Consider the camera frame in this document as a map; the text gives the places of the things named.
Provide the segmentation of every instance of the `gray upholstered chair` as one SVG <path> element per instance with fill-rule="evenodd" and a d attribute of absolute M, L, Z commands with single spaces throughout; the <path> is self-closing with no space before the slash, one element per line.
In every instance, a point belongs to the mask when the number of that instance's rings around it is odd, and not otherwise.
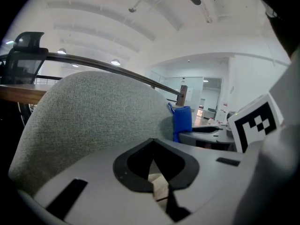
<path fill-rule="evenodd" d="M 32 113 L 9 169 L 30 195 L 82 157 L 134 140 L 172 139 L 167 100 L 137 80 L 80 72 L 57 82 Z"/>

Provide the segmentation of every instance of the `blue bag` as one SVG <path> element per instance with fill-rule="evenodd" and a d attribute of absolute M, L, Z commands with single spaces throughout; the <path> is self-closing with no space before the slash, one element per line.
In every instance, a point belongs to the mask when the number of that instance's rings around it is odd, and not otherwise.
<path fill-rule="evenodd" d="M 192 131 L 192 110 L 190 106 L 173 109 L 172 104 L 168 103 L 174 115 L 174 142 L 180 143 L 178 133 Z"/>

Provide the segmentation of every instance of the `dark sleeve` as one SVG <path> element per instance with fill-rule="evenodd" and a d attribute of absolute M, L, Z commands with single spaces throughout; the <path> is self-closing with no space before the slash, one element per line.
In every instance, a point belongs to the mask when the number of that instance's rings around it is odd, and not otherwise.
<path fill-rule="evenodd" d="M 263 0 L 277 14 L 268 17 L 272 28 L 289 56 L 300 43 L 299 3 L 297 0 Z"/>

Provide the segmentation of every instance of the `wooden table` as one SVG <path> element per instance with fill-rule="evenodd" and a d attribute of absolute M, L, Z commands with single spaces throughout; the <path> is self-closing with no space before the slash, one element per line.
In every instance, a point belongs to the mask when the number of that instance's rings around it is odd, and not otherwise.
<path fill-rule="evenodd" d="M 38 104 L 42 96 L 52 86 L 48 84 L 0 85 L 0 99 L 25 104 Z"/>

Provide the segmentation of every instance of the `wooden post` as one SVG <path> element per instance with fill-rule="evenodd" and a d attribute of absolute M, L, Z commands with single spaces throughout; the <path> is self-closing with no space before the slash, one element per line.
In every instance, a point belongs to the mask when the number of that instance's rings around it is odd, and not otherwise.
<path fill-rule="evenodd" d="M 184 102 L 187 96 L 187 91 L 188 91 L 188 86 L 182 85 L 180 92 L 183 94 L 183 97 L 177 96 L 177 103 L 176 103 L 177 106 L 184 106 Z"/>

